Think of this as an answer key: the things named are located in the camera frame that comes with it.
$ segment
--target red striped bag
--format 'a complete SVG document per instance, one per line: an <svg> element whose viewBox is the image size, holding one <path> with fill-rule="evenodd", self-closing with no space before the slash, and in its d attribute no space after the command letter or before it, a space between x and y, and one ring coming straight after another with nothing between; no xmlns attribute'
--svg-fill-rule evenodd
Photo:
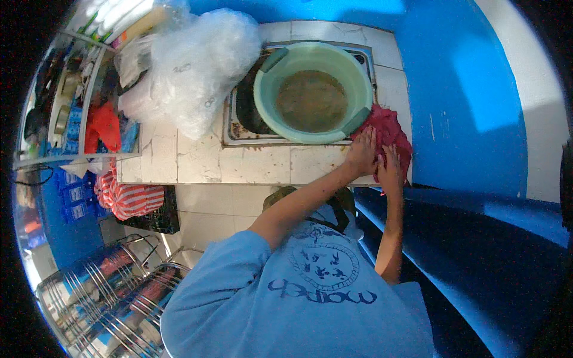
<svg viewBox="0 0 573 358"><path fill-rule="evenodd" d="M115 160L107 174L97 176L93 190L100 205L111 209L120 220L151 213L164 202L162 185L118 183Z"/></svg>

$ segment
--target basin handle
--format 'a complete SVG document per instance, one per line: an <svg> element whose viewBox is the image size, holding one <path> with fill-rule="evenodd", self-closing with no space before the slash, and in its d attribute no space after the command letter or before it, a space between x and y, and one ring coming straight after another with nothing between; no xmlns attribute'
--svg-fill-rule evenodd
<svg viewBox="0 0 573 358"><path fill-rule="evenodd" d="M359 110L354 115L354 117L352 117L352 119L341 129L341 131L346 134L346 136L354 133L354 131L356 131L358 127L364 123L366 117L368 117L368 114L370 114L370 108L362 107L362 109Z"/></svg>
<svg viewBox="0 0 573 358"><path fill-rule="evenodd" d="M272 54L270 54L269 58L262 63L261 69L259 71L263 71L264 73L269 72L283 57L288 54L288 49L280 48L275 50Z"/></svg>

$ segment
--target tiled countertop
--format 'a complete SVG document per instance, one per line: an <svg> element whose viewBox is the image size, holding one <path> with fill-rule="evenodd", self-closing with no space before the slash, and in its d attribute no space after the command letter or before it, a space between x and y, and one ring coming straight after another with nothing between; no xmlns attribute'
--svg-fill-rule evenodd
<svg viewBox="0 0 573 358"><path fill-rule="evenodd" d="M324 40L372 47L378 103L398 112L402 130L412 142L410 104L402 60L392 33L348 23L290 21L260 26L268 42ZM117 179L124 183L250 183L302 185L340 165L348 147L284 145L224 147L222 108L211 132L197 141L181 135L169 121L142 124L141 157L118 160ZM411 181L411 169L408 179ZM356 186L375 186L363 177Z"/></svg>

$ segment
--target light blue t-shirt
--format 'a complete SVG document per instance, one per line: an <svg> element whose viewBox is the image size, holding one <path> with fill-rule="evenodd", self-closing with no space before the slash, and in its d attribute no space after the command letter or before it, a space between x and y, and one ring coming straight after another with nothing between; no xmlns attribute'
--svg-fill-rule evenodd
<svg viewBox="0 0 573 358"><path fill-rule="evenodd" d="M169 354L431 357L419 285L389 286L360 254L348 216L345 235L305 221L275 252L252 231L212 243L162 314Z"/></svg>

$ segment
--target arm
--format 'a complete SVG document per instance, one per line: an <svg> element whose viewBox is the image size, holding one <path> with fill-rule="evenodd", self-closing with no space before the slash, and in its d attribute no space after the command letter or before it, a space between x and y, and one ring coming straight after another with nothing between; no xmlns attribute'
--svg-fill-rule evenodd
<svg viewBox="0 0 573 358"><path fill-rule="evenodd" d="M388 199L388 215L374 269L386 282L395 285L400 278L402 267L403 180L396 147L384 146L384 152L387 159L386 168L380 155L378 157L378 178Z"/></svg>
<svg viewBox="0 0 573 358"><path fill-rule="evenodd" d="M287 195L259 215L248 229L276 249L288 231L324 204L336 190L376 170L376 130L366 128L352 143L344 163L322 178Z"/></svg>

